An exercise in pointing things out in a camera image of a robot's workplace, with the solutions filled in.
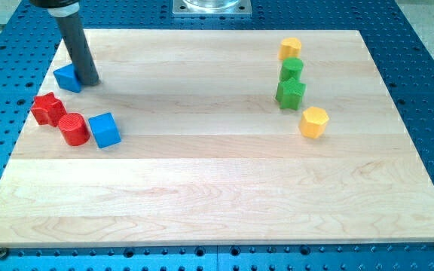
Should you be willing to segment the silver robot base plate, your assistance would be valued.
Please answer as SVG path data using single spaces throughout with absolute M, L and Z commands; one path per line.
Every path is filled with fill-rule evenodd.
M 172 12 L 180 16 L 251 15 L 251 0 L 172 0 Z

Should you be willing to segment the black tool holder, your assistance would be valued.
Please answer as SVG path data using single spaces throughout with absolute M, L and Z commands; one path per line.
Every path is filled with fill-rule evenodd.
M 39 8 L 64 8 L 79 3 L 79 0 L 29 0 L 29 2 Z

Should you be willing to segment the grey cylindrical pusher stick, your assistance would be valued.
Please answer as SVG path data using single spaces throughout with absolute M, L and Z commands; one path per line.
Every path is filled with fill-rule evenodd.
M 94 86 L 99 83 L 99 75 L 84 34 L 79 10 L 79 3 L 64 8 L 48 8 L 50 15 L 57 21 L 79 81 L 83 85 Z

